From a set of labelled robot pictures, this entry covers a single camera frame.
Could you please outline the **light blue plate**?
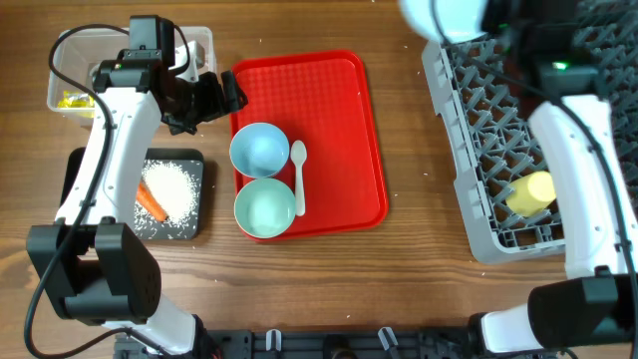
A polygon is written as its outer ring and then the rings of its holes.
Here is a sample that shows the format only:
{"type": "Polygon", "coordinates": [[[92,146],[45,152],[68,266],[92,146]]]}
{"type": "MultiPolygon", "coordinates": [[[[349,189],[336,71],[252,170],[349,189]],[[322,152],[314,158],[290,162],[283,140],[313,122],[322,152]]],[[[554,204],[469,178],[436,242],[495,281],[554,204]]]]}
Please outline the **light blue plate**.
{"type": "MultiPolygon", "coordinates": [[[[400,0],[401,12],[410,28],[421,37],[441,43],[431,0],[400,0]]],[[[482,35],[480,22],[487,0],[436,0],[437,17],[452,43],[474,40],[482,35]]]]}

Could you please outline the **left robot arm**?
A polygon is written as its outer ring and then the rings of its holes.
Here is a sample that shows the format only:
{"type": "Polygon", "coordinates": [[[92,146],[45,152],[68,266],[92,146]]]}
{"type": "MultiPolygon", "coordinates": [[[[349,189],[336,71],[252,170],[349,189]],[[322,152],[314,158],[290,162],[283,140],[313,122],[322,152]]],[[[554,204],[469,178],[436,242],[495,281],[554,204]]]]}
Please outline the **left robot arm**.
{"type": "Polygon", "coordinates": [[[155,356],[217,358],[202,321],[162,294],[159,265],[131,219],[159,125],[191,134],[241,110],[247,97],[231,72],[188,81],[157,58],[104,61],[89,94],[95,121],[73,186],[55,220],[28,235],[35,293],[59,317],[125,334],[155,356]]]}

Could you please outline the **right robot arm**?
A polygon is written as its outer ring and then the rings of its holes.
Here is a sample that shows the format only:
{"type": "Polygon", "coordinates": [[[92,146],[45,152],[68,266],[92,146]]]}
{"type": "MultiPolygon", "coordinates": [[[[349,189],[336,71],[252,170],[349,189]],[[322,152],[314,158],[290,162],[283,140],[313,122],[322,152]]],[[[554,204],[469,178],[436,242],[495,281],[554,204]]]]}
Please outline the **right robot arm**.
{"type": "Polygon", "coordinates": [[[565,235],[566,279],[480,320],[491,353],[637,340],[637,220],[617,160],[604,76],[574,43],[574,1],[479,1],[481,32],[502,36],[537,98],[528,122],[549,167],[565,235]]]}

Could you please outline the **white rice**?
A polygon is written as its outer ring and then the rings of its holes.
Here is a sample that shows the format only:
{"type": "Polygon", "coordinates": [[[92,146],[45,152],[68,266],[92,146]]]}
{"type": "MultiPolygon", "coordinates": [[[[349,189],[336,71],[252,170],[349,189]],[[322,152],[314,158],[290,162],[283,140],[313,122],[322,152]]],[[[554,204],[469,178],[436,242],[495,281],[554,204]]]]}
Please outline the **white rice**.
{"type": "Polygon", "coordinates": [[[140,239],[193,239],[198,231],[203,162],[145,160],[142,181],[167,214],[156,221],[135,203],[134,233],[140,239]]]}

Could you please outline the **yellow candy wrapper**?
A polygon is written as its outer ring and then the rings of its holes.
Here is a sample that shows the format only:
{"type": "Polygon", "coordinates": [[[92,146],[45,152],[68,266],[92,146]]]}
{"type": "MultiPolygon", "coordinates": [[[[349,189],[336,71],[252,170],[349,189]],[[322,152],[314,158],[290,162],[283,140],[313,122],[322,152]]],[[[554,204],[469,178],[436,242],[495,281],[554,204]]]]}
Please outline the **yellow candy wrapper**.
{"type": "Polygon", "coordinates": [[[64,91],[62,99],[58,102],[58,109],[79,109],[76,115],[91,119],[94,116],[94,99],[86,93],[64,91]]]}

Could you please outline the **green bowl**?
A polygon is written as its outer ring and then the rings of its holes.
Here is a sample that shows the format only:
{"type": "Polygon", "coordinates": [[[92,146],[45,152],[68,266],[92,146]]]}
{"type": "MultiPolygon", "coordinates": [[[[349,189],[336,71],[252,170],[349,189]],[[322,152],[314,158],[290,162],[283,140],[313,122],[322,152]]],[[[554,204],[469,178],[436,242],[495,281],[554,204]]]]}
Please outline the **green bowl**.
{"type": "Polygon", "coordinates": [[[234,217],[248,235],[268,239],[285,232],[296,217],[293,191],[278,179],[254,179],[237,194],[234,217]]]}

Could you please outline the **yellow plastic cup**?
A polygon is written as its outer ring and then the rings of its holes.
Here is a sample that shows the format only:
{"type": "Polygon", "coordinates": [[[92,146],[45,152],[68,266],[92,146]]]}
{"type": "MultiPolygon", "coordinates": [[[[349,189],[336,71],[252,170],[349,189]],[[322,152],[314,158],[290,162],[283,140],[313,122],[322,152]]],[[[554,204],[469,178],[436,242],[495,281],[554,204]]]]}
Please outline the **yellow plastic cup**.
{"type": "Polygon", "coordinates": [[[546,209],[556,200],[556,192],[549,172],[535,172],[513,181],[512,193],[505,199],[509,209],[530,217],[546,209]]]}

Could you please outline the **orange carrot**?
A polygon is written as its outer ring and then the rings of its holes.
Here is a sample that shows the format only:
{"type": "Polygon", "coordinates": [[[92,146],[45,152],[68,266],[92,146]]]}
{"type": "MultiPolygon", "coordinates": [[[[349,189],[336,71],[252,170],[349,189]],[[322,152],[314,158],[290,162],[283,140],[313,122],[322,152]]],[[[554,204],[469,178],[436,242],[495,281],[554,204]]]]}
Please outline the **orange carrot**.
{"type": "Polygon", "coordinates": [[[158,222],[167,220],[167,214],[141,181],[138,186],[136,201],[158,222]]]}

